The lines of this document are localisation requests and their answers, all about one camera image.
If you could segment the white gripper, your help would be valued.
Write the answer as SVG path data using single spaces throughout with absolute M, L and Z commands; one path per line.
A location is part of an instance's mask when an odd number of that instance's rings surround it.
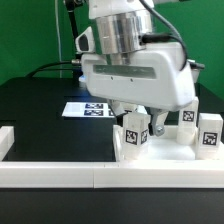
M 105 98 L 116 117 L 125 113 L 121 102 L 149 107 L 149 134 L 161 136 L 168 111 L 178 111 L 195 98 L 204 66 L 187 56 L 179 38 L 106 26 L 87 28 L 75 44 L 89 93 Z

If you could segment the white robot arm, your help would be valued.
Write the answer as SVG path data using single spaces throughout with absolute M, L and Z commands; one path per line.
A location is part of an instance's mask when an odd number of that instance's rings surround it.
M 160 136 L 159 118 L 192 103 L 204 68 L 191 60 L 178 31 L 156 4 L 185 0 L 88 0 L 87 28 L 76 38 L 91 95 L 150 109 L 149 132 Z

